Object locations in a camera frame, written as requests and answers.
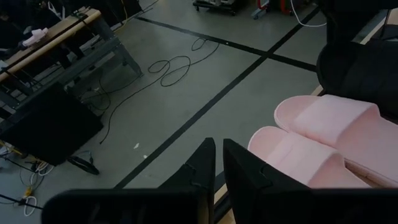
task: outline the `pink slide sandal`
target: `pink slide sandal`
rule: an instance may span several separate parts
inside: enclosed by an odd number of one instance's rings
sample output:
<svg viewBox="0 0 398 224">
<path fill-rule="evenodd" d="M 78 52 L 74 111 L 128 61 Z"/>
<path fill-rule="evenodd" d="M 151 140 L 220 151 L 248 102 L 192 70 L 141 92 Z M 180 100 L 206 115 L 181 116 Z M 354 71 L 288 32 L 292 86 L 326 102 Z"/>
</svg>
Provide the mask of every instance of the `pink slide sandal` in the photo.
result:
<svg viewBox="0 0 398 224">
<path fill-rule="evenodd" d="M 398 126 L 377 105 L 338 96 L 295 96 L 275 110 L 279 127 L 337 149 L 352 171 L 398 187 Z"/>
<path fill-rule="evenodd" d="M 363 188 L 368 184 L 351 173 L 332 147 L 275 127 L 258 130 L 249 151 L 311 188 Z"/>
</svg>

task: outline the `yellow cable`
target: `yellow cable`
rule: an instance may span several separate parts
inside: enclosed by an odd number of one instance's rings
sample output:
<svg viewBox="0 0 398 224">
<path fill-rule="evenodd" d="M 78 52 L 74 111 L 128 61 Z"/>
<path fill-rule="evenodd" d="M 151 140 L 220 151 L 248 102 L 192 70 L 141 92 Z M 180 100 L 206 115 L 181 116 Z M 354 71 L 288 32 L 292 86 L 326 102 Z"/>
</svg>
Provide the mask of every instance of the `yellow cable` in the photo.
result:
<svg viewBox="0 0 398 224">
<path fill-rule="evenodd" d="M 123 9 L 124 9 L 124 15 L 126 16 L 126 20 L 124 21 L 124 24 L 123 24 L 123 26 L 121 26 L 121 27 L 119 27 L 119 28 L 117 28 L 114 32 L 117 32 L 117 31 L 119 31 L 119 30 L 121 30 L 125 25 L 126 25 L 126 23 L 127 23 L 127 20 L 129 19 L 129 16 L 127 15 L 127 10 L 126 10 L 126 7 L 125 7 L 125 5 L 124 5 L 124 1 L 123 0 L 120 0 L 121 2 L 122 2 L 122 5 L 123 5 Z"/>
</svg>

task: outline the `pink slipper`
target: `pink slipper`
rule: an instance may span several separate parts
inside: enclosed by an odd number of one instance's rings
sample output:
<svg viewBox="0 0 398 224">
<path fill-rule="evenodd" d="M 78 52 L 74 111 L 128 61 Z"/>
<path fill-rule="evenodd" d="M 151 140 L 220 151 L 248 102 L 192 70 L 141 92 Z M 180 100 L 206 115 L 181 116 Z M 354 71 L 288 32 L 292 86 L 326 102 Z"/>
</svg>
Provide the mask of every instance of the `pink slipper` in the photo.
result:
<svg viewBox="0 0 398 224">
<path fill-rule="evenodd" d="M 295 96 L 275 110 L 279 127 L 333 147 L 347 167 L 384 187 L 398 187 L 398 126 L 368 102 Z"/>
<path fill-rule="evenodd" d="M 332 147 L 275 127 L 258 130 L 249 151 L 311 188 L 362 188 L 368 184 L 351 173 Z"/>
</svg>

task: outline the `metal frame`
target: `metal frame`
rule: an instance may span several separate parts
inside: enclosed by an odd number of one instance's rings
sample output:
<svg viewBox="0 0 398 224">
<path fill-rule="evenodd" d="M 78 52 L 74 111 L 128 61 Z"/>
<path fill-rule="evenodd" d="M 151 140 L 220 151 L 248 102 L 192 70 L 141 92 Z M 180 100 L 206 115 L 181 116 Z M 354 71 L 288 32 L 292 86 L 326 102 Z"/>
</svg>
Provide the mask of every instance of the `metal frame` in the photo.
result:
<svg viewBox="0 0 398 224">
<path fill-rule="evenodd" d="M 31 99 L 41 94 L 48 87 L 53 85 L 54 83 L 61 83 L 62 85 L 66 85 L 71 82 L 73 79 L 78 77 L 82 71 L 87 69 L 88 67 L 94 65 L 97 61 L 101 60 L 103 57 L 107 56 L 111 52 L 113 52 L 117 57 L 121 59 L 121 63 L 129 65 L 136 75 L 139 77 L 142 75 L 142 71 L 138 63 L 131 57 L 129 52 L 120 42 L 118 37 L 115 36 L 111 28 L 107 25 L 105 20 L 100 17 L 94 20 L 91 24 L 95 31 L 105 40 L 103 45 L 97 47 L 92 53 L 86 55 L 79 61 L 73 63 L 70 67 L 68 67 L 63 73 L 59 76 L 51 80 L 51 82 L 44 84 L 37 91 L 33 92 L 30 88 L 26 87 L 23 83 L 21 83 L 16 77 L 12 74 L 9 78 L 16 85 L 16 88 L 23 92 L 27 97 L 23 101 L 19 101 L 8 93 L 5 93 L 0 90 L 0 100 L 5 104 L 9 105 L 11 108 L 18 109 L 24 104 L 28 103 Z"/>
</svg>

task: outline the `gray floor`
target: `gray floor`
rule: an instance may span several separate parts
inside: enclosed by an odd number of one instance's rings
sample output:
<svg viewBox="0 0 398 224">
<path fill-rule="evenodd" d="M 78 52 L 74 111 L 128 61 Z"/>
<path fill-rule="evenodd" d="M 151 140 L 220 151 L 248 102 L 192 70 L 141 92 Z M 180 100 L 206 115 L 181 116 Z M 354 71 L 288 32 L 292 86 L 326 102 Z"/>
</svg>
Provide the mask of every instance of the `gray floor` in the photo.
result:
<svg viewBox="0 0 398 224">
<path fill-rule="evenodd" d="M 141 0 L 140 4 L 144 8 L 153 1 Z M 302 10 L 300 17 L 304 18 L 313 9 L 314 6 L 309 6 Z M 255 21 L 250 17 L 253 10 L 255 6 L 247 6 L 237 16 L 231 17 L 205 9 L 196 12 L 189 0 L 160 0 L 142 17 L 260 50 L 269 50 L 297 25 L 294 17 L 279 12 L 271 12 Z M 323 22 L 323 16 L 318 14 L 309 24 Z M 123 91 L 111 95 L 111 107 L 103 116 L 104 123 L 119 102 L 160 76 L 147 72 L 152 63 L 177 55 L 188 55 L 194 62 L 217 46 L 215 42 L 207 42 L 201 50 L 191 52 L 191 45 L 197 37 L 136 19 L 129 21 L 118 36 L 145 75 Z M 276 54 L 315 64 L 325 40 L 324 27 L 302 28 Z M 193 65 L 188 75 L 176 85 L 164 88 L 156 83 L 133 96 L 115 112 L 105 142 L 99 144 L 106 132 L 103 129 L 81 148 L 93 152 L 101 175 L 93 176 L 64 163 L 46 176 L 36 191 L 39 205 L 43 206 L 48 199 L 67 189 L 113 188 L 258 58 L 258 55 L 220 45 L 208 59 Z M 176 60 L 172 68 L 181 65 L 186 65 L 184 59 Z M 108 91 L 135 78 L 129 67 L 117 65 L 105 70 L 110 70 L 103 79 Z M 170 81 L 179 75 L 182 72 L 176 73 Z M 157 187 L 192 155 L 205 137 L 213 137 L 216 141 L 216 170 L 220 173 L 223 170 L 223 138 L 231 138 L 247 146 L 257 129 L 275 125 L 272 114 L 282 100 L 311 94 L 317 86 L 314 72 L 265 60 L 126 187 Z M 98 99 L 94 103 L 105 107 L 108 102 L 103 99 L 101 104 Z M 5 184 L 0 185 L 0 192 L 18 198 L 25 191 L 19 180 L 19 169 L 9 164 L 4 166 L 7 167 L 0 171 L 0 180 Z M 23 172 L 22 177 L 27 180 L 28 172 Z M 38 210 L 31 217 L 24 217 L 22 207 L 9 205 L 0 205 L 0 217 L 1 223 L 40 223 Z"/>
</svg>

